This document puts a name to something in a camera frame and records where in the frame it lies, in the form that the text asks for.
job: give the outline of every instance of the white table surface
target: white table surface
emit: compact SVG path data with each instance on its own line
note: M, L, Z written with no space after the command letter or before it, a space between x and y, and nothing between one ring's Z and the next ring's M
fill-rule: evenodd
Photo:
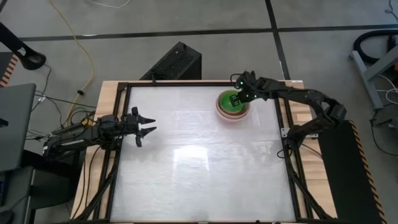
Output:
M111 220L294 220L273 100L238 123L218 117L227 86L133 87L129 108L156 119L137 148L124 138Z

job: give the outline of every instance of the table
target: table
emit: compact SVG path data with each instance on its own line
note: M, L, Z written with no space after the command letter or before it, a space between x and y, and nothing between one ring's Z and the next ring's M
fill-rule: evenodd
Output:
M130 81L129 83L150 83L151 81ZM195 80L195 81L185 81L185 80L173 80L173 81L159 81L159 82L177 82L177 83L184 83L184 82L229 82L227 80ZM303 81L285 81L286 85L288 86L293 86L296 88L303 88ZM99 100L97 104L97 109L96 109L96 118L100 116L104 116L107 114L112 114L114 105L115 105L115 99L116 99L116 93L118 89L119 81L106 81L103 83L103 86L101 88L101 92L99 94ZM124 101L124 93L121 95L121 101ZM285 126L288 125L287 121L287 116L286 116L286 110L285 110L285 105L283 100L280 100L280 108L282 111L282 117L283 117L283 122ZM312 119L310 108L307 105L302 105L300 103L296 102L290 102L290 108L292 111L292 118L293 122L295 124L303 124L306 123L307 121L310 121ZM123 109L123 104L119 104L118 108L118 115L121 114ZM320 148L318 145L318 141L316 139L306 139L304 141L304 144L310 146L312 149L316 150L317 152L320 153ZM93 159L93 163L91 165L91 178L88 180L88 171L89 171L89 163L93 157L93 154L96 150L97 146L91 146L86 150L86 159L85 163L87 166L85 166L85 172L86 172L86 185L89 183L90 189L87 192L87 187L85 187L83 191L83 175L80 176L80 181L79 181L79 186L76 191L76 199L75 203L73 204L73 209L72 209L72 217L73 214L76 213L76 216L79 215L83 210L84 206L79 206L81 196L83 194L83 200L82 200L82 205L85 204L85 202L88 199L88 202L93 198L95 193L97 192L98 189L98 184L100 182L100 176L101 176L101 170L104 162L104 156L105 156L105 151L98 151L95 155L95 158ZM322 159L314 152L312 152L309 149L306 149L304 146L302 146L301 150L301 160L303 164L303 169L304 169L304 174L305 178L307 181L307 187L309 191L312 193L314 198L317 200L317 202L323 207L323 209L331 216L336 217L336 210L335 206L333 203L333 199L331 196L331 191L328 183L328 178L326 176L326 170L323 165ZM109 160L109 166L108 166L108 171L110 171L110 168L113 164L113 155L111 155L110 160ZM302 217L306 217L306 212L305 212L305 206L304 206L304 200L303 197L300 193L299 190L298 192L298 202L299 202L299 207L300 207L300 213ZM109 188L105 192L103 199L101 201L101 206L99 210L99 218L104 218L106 216L106 206L108 203L108 194L109 194Z

